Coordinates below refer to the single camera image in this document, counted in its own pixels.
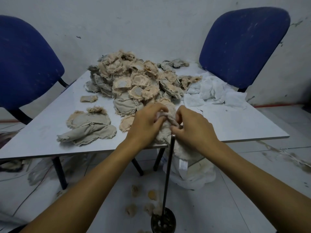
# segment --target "round black base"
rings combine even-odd
[[[161,223],[161,216],[151,216],[151,229],[153,233],[174,233],[176,229],[176,218],[171,210],[165,208],[164,219]]]

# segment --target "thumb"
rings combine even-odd
[[[156,129],[157,132],[161,129],[161,127],[162,127],[162,125],[163,125],[163,123],[164,123],[165,121],[166,121],[166,117],[165,117],[165,116],[161,116],[161,117],[159,117],[158,120],[153,124],[153,126],[154,126],[154,128]]]
[[[183,140],[184,138],[184,129],[179,129],[176,126],[171,126],[170,127],[172,134],[175,134],[178,139]]]

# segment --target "hand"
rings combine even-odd
[[[161,103],[149,104],[142,110],[137,111],[126,139],[138,145],[140,150],[148,146],[155,139],[166,120],[166,117],[161,116],[155,121],[157,112],[161,110],[164,112],[169,111],[168,108]]]
[[[208,155],[217,145],[220,144],[213,125],[208,122],[201,114],[187,109],[184,105],[180,106],[176,112],[176,121],[183,128],[178,129],[171,126],[172,134],[176,134],[177,139],[183,141],[202,155]]]

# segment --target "person's left hand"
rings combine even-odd
[[[132,144],[137,145],[140,150],[148,146],[157,136],[166,117],[156,119],[157,112],[163,110],[168,112],[168,108],[161,104],[149,104],[142,110],[135,113],[133,124],[127,133],[126,140],[130,140]]]

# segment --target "forearm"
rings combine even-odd
[[[211,154],[219,167],[259,208],[279,232],[307,232],[311,229],[311,199],[243,159],[220,143]]]
[[[28,232],[86,232],[126,166],[139,152],[125,140],[103,162],[24,228]]]

